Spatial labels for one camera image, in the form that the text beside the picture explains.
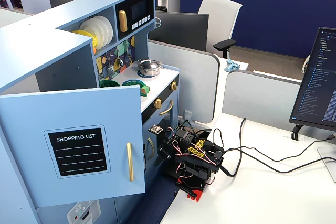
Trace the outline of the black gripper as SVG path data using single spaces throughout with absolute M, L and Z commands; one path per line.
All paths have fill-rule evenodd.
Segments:
M 160 165 L 164 160 L 170 158 L 171 156 L 183 150 L 181 146 L 182 137 L 183 137 L 183 134 L 175 134 L 171 138 L 167 138 L 164 132 L 161 132 L 157 136 L 158 157 L 154 162 L 154 166 Z

